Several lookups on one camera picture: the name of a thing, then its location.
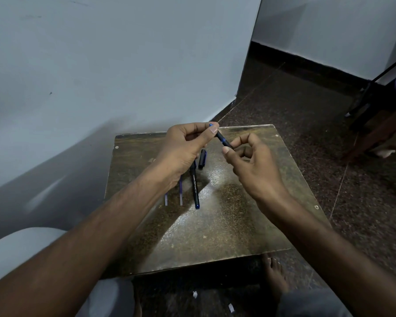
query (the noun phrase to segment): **black pen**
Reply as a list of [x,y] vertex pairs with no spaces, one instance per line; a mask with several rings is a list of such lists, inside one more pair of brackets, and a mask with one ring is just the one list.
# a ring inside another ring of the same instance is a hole
[[192,178],[192,194],[194,195],[195,209],[199,209],[199,198],[198,198],[198,188],[197,188],[197,175],[195,172],[197,165],[192,162],[192,165],[189,167],[189,172],[191,173]]
[[217,131],[216,137],[222,142],[223,146],[229,147],[230,149],[233,149],[233,147],[230,145],[230,143],[227,141],[225,137],[220,133],[220,131]]

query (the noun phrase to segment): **gray pants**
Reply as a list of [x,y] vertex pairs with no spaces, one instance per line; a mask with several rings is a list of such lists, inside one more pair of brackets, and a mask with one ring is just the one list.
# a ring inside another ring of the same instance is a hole
[[295,290],[280,298],[277,317],[352,317],[331,289]]
[[[0,239],[0,279],[58,239],[65,231],[28,228]],[[132,316],[133,286],[125,278],[100,280],[76,317]],[[278,317],[351,317],[330,289],[293,291],[282,296]]]

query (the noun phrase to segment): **wooden board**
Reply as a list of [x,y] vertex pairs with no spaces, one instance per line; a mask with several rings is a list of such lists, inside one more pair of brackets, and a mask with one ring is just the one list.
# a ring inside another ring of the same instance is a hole
[[[271,148],[290,193],[317,218],[328,223],[301,171],[273,125],[222,127],[228,139],[256,133]],[[106,198],[134,180],[152,161],[165,133],[119,135],[115,139]],[[261,254],[291,247],[286,237],[259,211],[244,191],[214,138],[207,146],[206,166],[197,169],[200,209],[195,209],[189,173],[183,176],[183,206],[179,186],[155,205],[132,235],[121,276]]]

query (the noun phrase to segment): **forearm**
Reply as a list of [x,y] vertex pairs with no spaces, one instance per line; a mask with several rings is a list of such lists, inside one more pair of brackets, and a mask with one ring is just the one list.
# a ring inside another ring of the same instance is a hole
[[260,209],[357,316],[396,316],[396,278],[322,224],[293,198]]
[[0,316],[75,315],[95,283],[165,192],[147,169],[76,228],[0,280]]

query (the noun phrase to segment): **floor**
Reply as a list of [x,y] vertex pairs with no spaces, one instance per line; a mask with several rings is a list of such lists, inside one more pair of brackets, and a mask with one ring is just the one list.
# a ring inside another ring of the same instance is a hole
[[[396,275],[396,155],[339,161],[356,139],[343,116],[358,90],[251,49],[235,106],[219,123],[274,124],[333,228]],[[292,288],[327,287],[295,250],[275,257]],[[253,316],[272,309],[261,299],[260,274],[252,257],[146,276],[136,285],[144,316],[230,316],[230,303],[236,315]]]

